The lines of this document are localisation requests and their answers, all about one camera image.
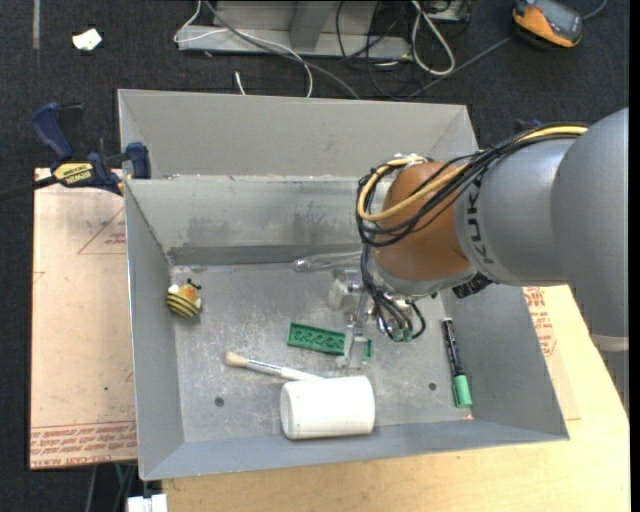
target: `robotic arm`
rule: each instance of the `robotic arm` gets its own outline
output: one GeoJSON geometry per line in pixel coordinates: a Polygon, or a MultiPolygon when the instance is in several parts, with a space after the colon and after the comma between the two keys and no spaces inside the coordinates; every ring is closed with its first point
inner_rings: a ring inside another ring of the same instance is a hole
{"type": "Polygon", "coordinates": [[[361,266],[378,313],[393,313],[391,296],[478,279],[568,284],[594,343],[627,350],[628,124],[627,108],[588,128],[541,126],[466,160],[399,157],[363,177],[361,266]],[[372,213],[376,185],[394,174],[372,213]]]}

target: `black marker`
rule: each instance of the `black marker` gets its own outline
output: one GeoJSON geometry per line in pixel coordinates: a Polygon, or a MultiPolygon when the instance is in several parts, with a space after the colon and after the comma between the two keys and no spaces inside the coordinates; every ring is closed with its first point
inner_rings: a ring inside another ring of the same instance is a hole
{"type": "Polygon", "coordinates": [[[445,318],[442,320],[442,330],[444,332],[444,342],[447,347],[447,355],[451,363],[451,373],[453,374],[453,395],[456,400],[456,407],[471,407],[471,391],[469,390],[469,382],[467,376],[462,369],[458,347],[456,346],[456,337],[453,332],[453,320],[445,318]]]}

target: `white cup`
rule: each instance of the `white cup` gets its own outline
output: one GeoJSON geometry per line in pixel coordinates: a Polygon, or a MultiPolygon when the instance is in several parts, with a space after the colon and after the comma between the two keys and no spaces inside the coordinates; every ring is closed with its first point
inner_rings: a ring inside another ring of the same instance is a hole
{"type": "Polygon", "coordinates": [[[369,379],[287,382],[280,392],[280,420],[289,439],[313,439],[369,434],[376,416],[369,379]]]}

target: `wire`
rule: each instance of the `wire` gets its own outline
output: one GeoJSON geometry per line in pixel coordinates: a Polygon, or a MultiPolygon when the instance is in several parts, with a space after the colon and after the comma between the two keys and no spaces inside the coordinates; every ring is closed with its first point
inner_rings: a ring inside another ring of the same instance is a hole
{"type": "Polygon", "coordinates": [[[440,33],[440,31],[433,24],[433,22],[431,21],[427,13],[424,11],[420,3],[417,2],[416,0],[412,0],[411,5],[413,5],[416,11],[418,11],[416,19],[413,23],[413,29],[411,30],[411,54],[413,55],[413,60],[418,65],[418,67],[420,67],[420,69],[422,69],[423,71],[426,71],[431,75],[443,76],[451,73],[456,67],[456,59],[453,56],[453,52],[451,51],[451,48],[449,47],[447,42],[444,40],[444,37],[442,37],[442,34],[440,33]],[[420,19],[423,19],[425,23],[429,26],[433,34],[436,36],[436,39],[438,40],[438,42],[440,43],[444,51],[447,53],[447,57],[449,58],[450,64],[449,64],[449,67],[443,71],[436,71],[428,67],[422,61],[422,59],[418,57],[418,52],[416,51],[416,37],[418,34],[418,27],[420,26],[420,19]]]}
{"type": "Polygon", "coordinates": [[[589,14],[586,14],[585,16],[582,17],[582,21],[587,21],[587,20],[593,18],[594,16],[597,16],[598,14],[600,14],[600,11],[602,11],[602,9],[604,9],[607,6],[608,2],[609,2],[609,0],[602,0],[602,2],[600,3],[600,5],[598,7],[596,7],[589,14]]]}
{"type": "Polygon", "coordinates": [[[342,8],[344,7],[344,4],[346,4],[346,0],[342,0],[340,2],[340,4],[338,5],[338,8],[336,9],[336,37],[338,38],[338,45],[340,46],[340,52],[342,53],[342,60],[344,61],[348,61],[350,59],[353,59],[355,57],[357,57],[358,55],[362,55],[365,51],[369,50],[370,48],[373,48],[375,45],[377,45],[378,43],[380,43],[385,36],[391,31],[391,29],[393,28],[393,25],[391,27],[389,27],[389,29],[387,30],[387,32],[383,35],[381,35],[380,37],[378,37],[378,39],[376,39],[373,42],[369,42],[369,39],[367,38],[367,43],[365,44],[365,46],[363,46],[362,48],[360,48],[358,51],[347,55],[345,49],[344,49],[344,44],[342,42],[342,32],[340,31],[340,13],[342,12],[342,8]]]}
{"type": "Polygon", "coordinates": [[[98,474],[98,465],[93,465],[93,470],[91,471],[91,482],[89,483],[89,494],[87,495],[87,503],[84,507],[84,512],[91,511],[91,505],[93,504],[93,491],[96,488],[96,476],[98,474]]]}
{"type": "Polygon", "coordinates": [[[240,89],[240,92],[242,93],[243,96],[246,96],[247,93],[244,92],[244,87],[242,87],[242,82],[240,81],[240,73],[238,73],[237,71],[233,74],[233,76],[236,79],[236,83],[238,84],[238,88],[240,89]]]}
{"type": "Polygon", "coordinates": [[[176,33],[173,35],[173,42],[174,43],[187,43],[189,41],[196,41],[197,39],[202,39],[203,37],[207,37],[210,36],[211,34],[217,34],[219,32],[226,32],[227,29],[222,29],[222,30],[211,30],[210,32],[205,32],[204,34],[200,34],[199,36],[195,36],[195,37],[187,37],[186,39],[178,39],[178,32],[180,32],[181,30],[183,30],[184,28],[188,27],[189,25],[191,25],[197,18],[198,16],[200,16],[200,9],[202,8],[202,0],[198,0],[198,7],[196,8],[196,12],[193,13],[193,16],[191,16],[191,18],[189,18],[187,20],[187,22],[182,25],[177,31],[176,33]]]}
{"type": "MultiPolygon", "coordinates": [[[[493,165],[495,165],[495,163],[504,156],[513,153],[517,149],[544,140],[578,137],[587,129],[587,126],[584,124],[548,123],[523,131],[516,136],[507,139],[496,147],[479,151],[471,156],[457,157],[456,159],[444,163],[405,200],[394,205],[392,208],[388,208],[377,214],[372,214],[368,210],[373,202],[375,188],[380,179],[396,169],[406,169],[405,166],[407,163],[413,163],[413,161],[415,161],[415,157],[390,160],[386,164],[379,166],[372,173],[361,178],[359,181],[356,200],[356,221],[361,240],[363,243],[374,247],[382,247],[397,243],[412,232],[418,231],[415,229],[417,223],[424,219],[428,213],[431,213],[437,207],[442,206],[445,200],[450,198],[452,194],[456,193],[456,191],[459,195],[461,193],[459,190],[460,187],[466,187],[473,180],[483,176],[484,173],[488,172],[493,165]],[[467,160],[466,163],[460,167],[455,167],[453,164],[461,159],[467,160]],[[429,198],[424,205],[420,207],[417,213],[405,219],[403,222],[385,228],[381,228],[377,224],[371,224],[380,220],[388,219],[392,215],[395,215],[399,211],[402,211],[409,205],[415,203],[417,200],[424,198],[429,193],[433,193],[433,197],[429,198]],[[389,235],[389,238],[383,241],[376,241],[376,235],[389,235]]],[[[445,208],[442,208],[440,212],[438,212],[438,215],[444,211],[444,209],[446,209],[453,200],[451,200],[445,208]]]]}
{"type": "Polygon", "coordinates": [[[456,69],[454,69],[451,73],[449,73],[448,75],[444,75],[441,76],[439,78],[436,78],[435,80],[432,80],[431,82],[429,82],[428,84],[424,85],[423,87],[420,87],[420,89],[418,89],[417,91],[412,92],[411,94],[409,94],[407,96],[407,98],[413,98],[414,96],[417,96],[418,94],[426,91],[427,89],[431,89],[431,87],[433,87],[434,85],[440,83],[442,80],[444,80],[445,78],[449,78],[453,75],[455,75],[457,72],[462,71],[464,68],[466,68],[467,66],[470,66],[471,64],[473,64],[476,61],[479,61],[480,59],[482,59],[483,57],[486,57],[487,55],[489,55],[490,53],[494,52],[495,50],[497,50],[498,48],[500,48],[501,46],[505,45],[506,43],[508,43],[509,41],[511,41],[513,39],[513,36],[509,36],[505,39],[503,39],[502,41],[497,42],[496,44],[494,44],[493,46],[490,46],[489,48],[487,48],[486,50],[484,50],[483,52],[479,53],[478,55],[476,55],[475,57],[473,57],[472,59],[469,59],[467,62],[465,62],[464,64],[459,65],[456,69]]]}
{"type": "MultiPolygon", "coordinates": [[[[595,8],[593,11],[591,11],[589,14],[586,14],[585,16],[582,17],[582,21],[587,21],[590,20],[591,18],[597,16],[598,14],[600,14],[600,12],[607,6],[607,3],[609,2],[609,0],[602,0],[602,2],[600,3],[600,5],[595,8]]],[[[415,92],[412,92],[411,94],[409,94],[407,96],[407,98],[413,98],[415,96],[417,96],[420,93],[423,93],[424,91],[430,89],[431,87],[433,87],[434,85],[437,85],[438,83],[440,83],[442,80],[444,80],[445,78],[449,78],[450,76],[453,76],[454,74],[456,74],[459,71],[462,71],[464,68],[466,68],[467,66],[470,66],[471,64],[473,64],[474,62],[479,61],[480,59],[482,59],[483,57],[486,57],[487,55],[489,55],[490,53],[494,52],[495,50],[497,50],[498,48],[500,48],[501,46],[505,45],[506,43],[508,43],[509,41],[511,41],[514,38],[514,36],[509,36],[506,37],[505,39],[497,42],[496,44],[490,46],[489,48],[487,48],[486,50],[480,52],[478,55],[476,55],[475,57],[469,59],[467,62],[465,62],[464,64],[461,64],[460,66],[458,66],[455,70],[453,70],[451,73],[441,76],[431,82],[429,82],[428,84],[420,87],[420,89],[418,89],[415,92]]]]}
{"type": "Polygon", "coordinates": [[[341,80],[340,78],[338,78],[336,75],[334,75],[333,73],[331,73],[330,71],[327,71],[326,69],[320,67],[320,66],[316,66],[315,64],[312,64],[310,62],[306,62],[303,61],[302,59],[298,59],[295,57],[292,57],[290,55],[288,55],[287,53],[281,53],[278,52],[276,50],[274,50],[273,48],[270,48],[269,46],[262,44],[258,38],[256,37],[248,37],[246,34],[243,34],[242,32],[238,31],[237,29],[235,29],[234,27],[232,27],[231,25],[229,25],[218,13],[218,11],[211,5],[211,2],[209,2],[209,0],[205,0],[204,5],[207,7],[207,9],[209,9],[218,19],[218,21],[220,22],[220,24],[222,24],[225,28],[227,28],[229,31],[231,31],[232,33],[234,33],[236,36],[240,37],[241,39],[244,39],[245,41],[253,44],[254,46],[265,50],[269,53],[272,53],[274,55],[278,55],[282,58],[288,59],[288,60],[292,60],[294,62],[297,63],[301,63],[304,64],[308,67],[310,67],[311,69],[314,69],[316,71],[318,71],[319,73],[322,73],[323,75],[327,76],[328,78],[330,78],[331,80],[333,80],[334,82],[336,82],[337,84],[339,84],[345,91],[347,91],[354,99],[359,100],[360,96],[358,96],[358,94],[351,88],[349,87],[349,85],[347,85],[343,80],[341,80]]]}
{"type": "MultiPolygon", "coordinates": [[[[200,15],[201,8],[202,8],[202,0],[198,0],[198,6],[196,8],[196,12],[193,14],[193,16],[191,16],[191,18],[189,18],[187,20],[187,22],[184,25],[182,25],[182,27],[180,27],[178,32],[180,32],[180,30],[184,29],[185,27],[191,25],[198,18],[198,16],[200,15]]],[[[200,34],[199,36],[189,37],[189,38],[186,38],[186,39],[178,39],[178,32],[176,32],[174,34],[174,36],[173,36],[173,41],[175,43],[184,43],[184,42],[187,42],[187,41],[195,41],[196,39],[202,39],[203,37],[210,36],[211,34],[218,34],[218,33],[221,33],[221,32],[228,32],[228,31],[230,31],[229,28],[221,28],[221,29],[217,29],[217,30],[211,30],[209,32],[205,32],[204,34],[200,34]]],[[[244,32],[238,31],[237,34],[241,34],[241,36],[245,40],[250,40],[249,42],[251,42],[254,45],[256,45],[256,43],[261,43],[263,45],[271,45],[271,46],[274,46],[276,48],[280,48],[281,50],[284,50],[285,52],[290,53],[291,55],[293,55],[293,57],[295,57],[295,59],[304,66],[304,69],[307,72],[307,76],[309,77],[309,89],[307,91],[306,97],[307,98],[311,97],[311,94],[313,93],[313,74],[311,73],[311,70],[309,69],[308,64],[302,59],[302,57],[296,51],[294,51],[293,49],[288,48],[287,46],[282,45],[280,43],[276,43],[274,41],[267,41],[265,39],[261,39],[261,38],[259,38],[257,36],[252,36],[252,35],[246,34],[244,32]]],[[[236,75],[236,82],[238,83],[238,86],[240,87],[240,91],[242,92],[242,94],[244,96],[246,96],[246,94],[244,92],[244,89],[242,88],[242,84],[238,80],[239,80],[239,77],[236,75]]]]}
{"type": "Polygon", "coordinates": [[[304,69],[307,72],[307,76],[309,77],[309,90],[307,91],[307,96],[306,97],[307,98],[311,97],[311,94],[313,93],[313,74],[311,73],[311,70],[309,69],[309,64],[307,62],[305,62],[302,59],[302,57],[300,57],[300,55],[298,55],[297,52],[295,52],[291,48],[286,47],[283,44],[276,43],[274,41],[267,41],[266,39],[261,39],[259,37],[252,36],[252,35],[246,34],[244,32],[240,32],[240,31],[238,31],[238,33],[242,34],[243,36],[245,36],[245,38],[248,38],[248,39],[252,40],[253,44],[255,44],[255,42],[257,41],[257,42],[260,42],[260,43],[265,44],[265,45],[273,45],[273,46],[275,46],[277,48],[280,48],[280,49],[290,53],[291,55],[293,55],[296,58],[296,60],[298,62],[300,62],[300,64],[302,64],[304,66],[304,69]]]}

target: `wooden table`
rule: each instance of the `wooden table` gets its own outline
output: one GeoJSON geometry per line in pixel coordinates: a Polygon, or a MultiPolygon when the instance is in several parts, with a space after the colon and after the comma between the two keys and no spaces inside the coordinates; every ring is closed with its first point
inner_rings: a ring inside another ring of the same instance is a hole
{"type": "Polygon", "coordinates": [[[630,510],[627,415],[569,289],[544,293],[580,411],[569,441],[167,480],[170,512],[630,510]]]}

